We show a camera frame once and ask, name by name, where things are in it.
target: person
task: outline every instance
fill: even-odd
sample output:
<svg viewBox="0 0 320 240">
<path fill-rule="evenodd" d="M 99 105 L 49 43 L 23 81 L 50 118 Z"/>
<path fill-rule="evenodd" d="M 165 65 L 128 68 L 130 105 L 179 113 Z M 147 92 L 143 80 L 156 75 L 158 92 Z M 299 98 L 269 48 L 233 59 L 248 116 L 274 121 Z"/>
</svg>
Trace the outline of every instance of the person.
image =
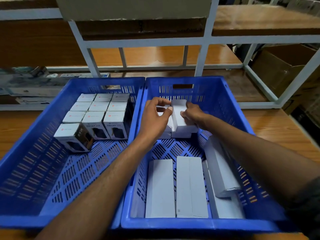
<svg viewBox="0 0 320 240">
<path fill-rule="evenodd" d="M 98 240 L 110 225 L 123 191 L 141 159 L 164 132 L 172 107 L 158 116 L 164 98 L 146 102 L 137 137 L 111 165 L 37 236 L 37 240 Z M 311 239 L 320 238 L 319 166 L 280 145 L 243 132 L 187 102 L 181 116 L 215 135 L 238 163 L 284 208 Z"/>
</svg>

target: person's left arm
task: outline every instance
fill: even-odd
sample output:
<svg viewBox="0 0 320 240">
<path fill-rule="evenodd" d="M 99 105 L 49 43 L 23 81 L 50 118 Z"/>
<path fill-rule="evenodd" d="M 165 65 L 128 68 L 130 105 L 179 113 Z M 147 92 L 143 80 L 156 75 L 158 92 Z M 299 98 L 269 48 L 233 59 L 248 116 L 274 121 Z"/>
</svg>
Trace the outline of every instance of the person's left arm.
<svg viewBox="0 0 320 240">
<path fill-rule="evenodd" d="M 141 159 L 164 132 L 172 107 L 158 116 L 157 105 L 171 102 L 155 97 L 146 102 L 136 139 L 111 165 L 36 237 L 36 240 L 98 240 L 106 233 L 116 207 Z"/>
</svg>

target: dark sleeve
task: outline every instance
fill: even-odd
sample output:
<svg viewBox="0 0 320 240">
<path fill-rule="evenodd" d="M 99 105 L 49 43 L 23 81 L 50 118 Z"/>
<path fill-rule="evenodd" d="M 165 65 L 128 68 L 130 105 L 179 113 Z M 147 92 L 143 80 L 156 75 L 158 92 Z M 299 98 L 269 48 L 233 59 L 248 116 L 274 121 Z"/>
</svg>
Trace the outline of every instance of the dark sleeve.
<svg viewBox="0 0 320 240">
<path fill-rule="evenodd" d="M 292 199 L 286 213 L 304 235 L 311 240 L 320 239 L 320 177 Z"/>
</svg>

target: hand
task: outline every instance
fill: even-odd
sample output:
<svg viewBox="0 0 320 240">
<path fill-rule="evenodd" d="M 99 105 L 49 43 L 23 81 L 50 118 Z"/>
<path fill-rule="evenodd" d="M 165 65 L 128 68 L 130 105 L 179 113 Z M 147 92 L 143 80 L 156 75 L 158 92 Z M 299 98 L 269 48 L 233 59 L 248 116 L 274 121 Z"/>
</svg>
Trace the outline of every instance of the hand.
<svg viewBox="0 0 320 240">
<path fill-rule="evenodd" d="M 200 129 L 207 130 L 205 121 L 207 117 L 210 117 L 209 114 L 204 113 L 198 104 L 193 104 L 191 102 L 186 102 L 186 111 L 181 111 L 180 115 L 183 118 L 191 120 L 193 123 L 197 124 Z"/>
<path fill-rule="evenodd" d="M 156 140 L 165 131 L 169 117 L 172 115 L 172 107 L 170 106 L 163 112 L 162 116 L 159 116 L 157 105 L 165 106 L 170 104 L 170 100 L 160 97 L 154 97 L 152 100 L 148 100 L 144 107 L 141 126 L 137 137 L 143 138 L 144 140 L 146 139 L 146 142 L 153 146 Z"/>
</svg>

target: blue plastic crate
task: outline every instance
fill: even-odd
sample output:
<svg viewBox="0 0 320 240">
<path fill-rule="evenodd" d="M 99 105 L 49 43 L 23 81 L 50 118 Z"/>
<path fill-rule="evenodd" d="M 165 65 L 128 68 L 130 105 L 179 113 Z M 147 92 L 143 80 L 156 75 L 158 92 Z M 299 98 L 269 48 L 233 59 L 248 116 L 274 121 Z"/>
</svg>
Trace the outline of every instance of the blue plastic crate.
<svg viewBox="0 0 320 240">
<path fill-rule="evenodd" d="M 0 227 L 42 228 L 79 196 L 133 141 L 144 83 L 144 77 L 71 79 L 0 161 Z M 70 154 L 53 136 L 81 93 L 130 93 L 128 140 L 99 140 L 89 153 Z M 112 229 L 120 226 L 123 200 Z"/>
<path fill-rule="evenodd" d="M 141 113 L 147 100 L 162 97 L 169 100 L 186 99 L 223 121 L 254 134 L 222 76 L 212 77 L 154 77 L 146 79 Z M 176 197 L 177 156 L 201 157 L 203 146 L 211 134 L 199 129 L 190 139 L 158 140 L 139 165 L 134 180 L 126 190 L 121 226 L 128 229 L 201 229 L 236 230 L 246 232 L 281 232 L 292 230 L 283 208 L 261 188 L 245 170 L 235 162 L 243 181 L 239 193 L 246 219 L 219 219 L 211 215 L 208 202 L 208 219 L 202 218 L 145 218 L 148 168 L 150 160 L 173 159 L 174 193 Z"/>
</svg>

